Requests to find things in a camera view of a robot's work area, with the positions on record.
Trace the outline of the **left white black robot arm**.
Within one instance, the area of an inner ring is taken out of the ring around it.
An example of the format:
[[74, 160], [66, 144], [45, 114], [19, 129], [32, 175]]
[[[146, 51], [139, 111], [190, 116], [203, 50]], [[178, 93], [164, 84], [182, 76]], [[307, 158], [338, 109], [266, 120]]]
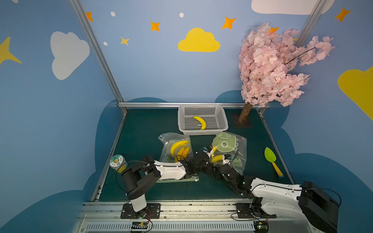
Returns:
[[174, 163], [159, 162], [146, 156], [126, 168], [120, 177], [133, 211], [139, 214], [148, 208], [145, 194], [158, 181], [189, 179], [212, 166], [210, 157], [204, 150], [195, 153], [192, 157], [176, 155]]

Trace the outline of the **green printed zip bag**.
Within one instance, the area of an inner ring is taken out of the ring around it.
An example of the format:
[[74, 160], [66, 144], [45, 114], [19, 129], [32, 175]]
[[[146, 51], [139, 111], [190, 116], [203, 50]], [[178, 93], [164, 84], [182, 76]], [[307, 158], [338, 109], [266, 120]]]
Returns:
[[247, 139], [245, 137], [229, 132], [221, 132], [213, 139], [213, 146], [217, 147], [214, 155], [225, 156], [223, 161], [212, 163], [214, 166], [220, 167], [224, 164], [229, 164], [243, 175], [247, 161]]

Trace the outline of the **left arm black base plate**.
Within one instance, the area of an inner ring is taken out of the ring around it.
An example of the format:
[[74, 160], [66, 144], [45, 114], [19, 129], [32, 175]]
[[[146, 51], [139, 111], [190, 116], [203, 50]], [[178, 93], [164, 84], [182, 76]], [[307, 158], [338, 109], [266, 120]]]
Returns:
[[131, 203], [125, 203], [122, 207], [121, 219], [138, 219], [138, 218], [146, 218], [146, 219], [159, 219], [160, 218], [160, 211], [161, 211], [161, 204], [159, 203], [148, 203], [147, 206], [136, 212], [133, 209], [133, 205]]

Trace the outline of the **yellow banana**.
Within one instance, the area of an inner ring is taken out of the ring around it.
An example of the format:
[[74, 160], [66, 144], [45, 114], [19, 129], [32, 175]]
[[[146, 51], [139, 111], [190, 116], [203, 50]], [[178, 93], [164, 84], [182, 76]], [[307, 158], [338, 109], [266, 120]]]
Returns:
[[206, 129], [206, 122], [199, 116], [194, 116], [193, 117], [194, 119], [196, 119], [197, 121], [199, 121], [201, 123], [201, 130], [205, 130]]

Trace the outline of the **clear zip bag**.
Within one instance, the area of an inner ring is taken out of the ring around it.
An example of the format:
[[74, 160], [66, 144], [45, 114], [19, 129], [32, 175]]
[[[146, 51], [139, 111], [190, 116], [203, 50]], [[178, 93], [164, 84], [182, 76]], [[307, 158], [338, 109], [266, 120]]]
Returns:
[[158, 139], [163, 143], [163, 149], [161, 152], [160, 160], [155, 161], [156, 168], [161, 173], [161, 178], [157, 181], [158, 183], [180, 183], [180, 182], [197, 182], [199, 181], [198, 176], [187, 176], [182, 161], [186, 158], [179, 158], [178, 162], [175, 162], [175, 156], [180, 150], [179, 147], [174, 155], [170, 153], [172, 145], [178, 141], [188, 140], [190, 143], [184, 146], [185, 149], [190, 147], [190, 151], [187, 158], [193, 157], [193, 150], [191, 146], [191, 139], [189, 136], [181, 135], [177, 133], [164, 133], [161, 134]]

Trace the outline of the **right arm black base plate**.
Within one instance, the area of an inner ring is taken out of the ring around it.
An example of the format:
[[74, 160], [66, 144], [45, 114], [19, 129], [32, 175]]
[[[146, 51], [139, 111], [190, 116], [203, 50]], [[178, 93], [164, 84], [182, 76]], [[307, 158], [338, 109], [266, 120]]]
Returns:
[[239, 219], [244, 218], [277, 218], [276, 214], [267, 214], [261, 207], [260, 203], [237, 203], [235, 204], [237, 208], [237, 215]]

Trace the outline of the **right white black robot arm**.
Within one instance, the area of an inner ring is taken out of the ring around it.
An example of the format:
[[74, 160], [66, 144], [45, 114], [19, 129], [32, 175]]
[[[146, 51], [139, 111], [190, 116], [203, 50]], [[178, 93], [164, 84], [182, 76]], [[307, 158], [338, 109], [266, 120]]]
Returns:
[[236, 194], [252, 199], [250, 213], [257, 218], [288, 216], [306, 220], [310, 227], [323, 233], [338, 231], [338, 215], [341, 201], [336, 201], [327, 189], [312, 182], [282, 184], [241, 175], [229, 164], [208, 165], [205, 173], [223, 180]]

